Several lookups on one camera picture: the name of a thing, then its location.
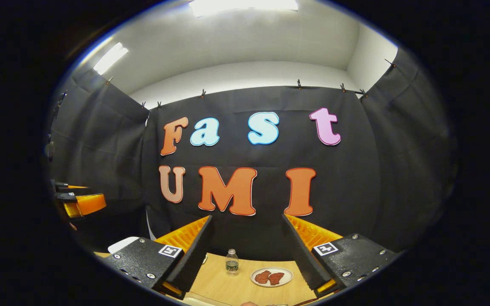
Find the wooden table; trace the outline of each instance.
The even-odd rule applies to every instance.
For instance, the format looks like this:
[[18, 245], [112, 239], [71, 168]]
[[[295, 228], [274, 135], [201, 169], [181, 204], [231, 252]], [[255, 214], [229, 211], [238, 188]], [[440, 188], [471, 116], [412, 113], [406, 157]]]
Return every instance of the wooden table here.
[[[96, 254], [102, 257], [109, 255], [105, 253]], [[191, 305], [208, 305], [206, 303], [208, 302], [218, 306], [240, 306], [245, 302], [253, 302], [259, 306], [269, 304], [288, 304], [288, 306], [293, 306], [316, 298], [294, 261], [240, 259], [239, 270], [232, 275], [225, 269], [224, 258], [224, 256], [208, 253], [207, 261], [200, 268], [190, 292], [185, 295], [185, 299], [182, 302]], [[251, 274], [257, 269], [265, 267], [289, 269], [294, 274], [294, 277], [283, 286], [261, 287], [251, 281]]]

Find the plate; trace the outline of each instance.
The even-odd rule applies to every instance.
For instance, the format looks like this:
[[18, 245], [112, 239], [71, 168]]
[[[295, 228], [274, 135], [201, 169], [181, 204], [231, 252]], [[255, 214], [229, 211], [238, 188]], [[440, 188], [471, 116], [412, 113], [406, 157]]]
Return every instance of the plate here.
[[[280, 281], [277, 285], [273, 285], [273, 286], [270, 285], [270, 281], [268, 281], [267, 283], [258, 283], [256, 280], [254, 280], [256, 275], [259, 275], [260, 273], [262, 273], [266, 270], [270, 271], [271, 273], [284, 273], [285, 275], [283, 275], [283, 277], [280, 279]], [[251, 274], [251, 281], [253, 281], [253, 283], [256, 283], [256, 285], [259, 285], [262, 287], [279, 287], [279, 286], [283, 286], [284, 284], [290, 282], [293, 277], [294, 277], [294, 275], [292, 274], [292, 272], [289, 269], [279, 268], [279, 267], [266, 267], [266, 268], [262, 268], [262, 269], [258, 269], [256, 271], [254, 271]]]

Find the pink letter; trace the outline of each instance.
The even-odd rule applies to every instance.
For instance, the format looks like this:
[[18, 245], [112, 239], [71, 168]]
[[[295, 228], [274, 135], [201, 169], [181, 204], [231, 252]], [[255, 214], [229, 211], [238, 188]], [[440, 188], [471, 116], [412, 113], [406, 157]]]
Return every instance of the pink letter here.
[[340, 134], [332, 133], [332, 122], [338, 122], [336, 115], [328, 113], [327, 108], [322, 107], [309, 114], [311, 120], [317, 123], [317, 135], [325, 145], [337, 145], [342, 140]]

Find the red food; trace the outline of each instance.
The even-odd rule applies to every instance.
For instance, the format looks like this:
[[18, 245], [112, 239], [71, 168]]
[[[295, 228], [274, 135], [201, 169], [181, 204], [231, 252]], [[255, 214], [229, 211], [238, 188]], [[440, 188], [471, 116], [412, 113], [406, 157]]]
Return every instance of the red food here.
[[255, 277], [254, 277], [254, 280], [257, 282], [257, 283], [267, 283], [268, 282], [268, 276], [272, 274], [270, 271], [266, 270], [262, 273], [259, 273], [257, 274]]
[[284, 275], [285, 275], [284, 273], [280, 272], [280, 273], [273, 273], [270, 276], [268, 276], [268, 279], [270, 280], [270, 285], [272, 286], [277, 285]]

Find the water bottle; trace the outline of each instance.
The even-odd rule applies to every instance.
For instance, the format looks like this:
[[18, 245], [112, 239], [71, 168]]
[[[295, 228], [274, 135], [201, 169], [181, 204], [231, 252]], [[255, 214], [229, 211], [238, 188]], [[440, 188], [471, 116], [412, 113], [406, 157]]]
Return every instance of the water bottle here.
[[237, 271], [239, 268], [239, 259], [236, 255], [236, 250], [229, 249], [228, 255], [226, 255], [226, 269], [230, 272]]

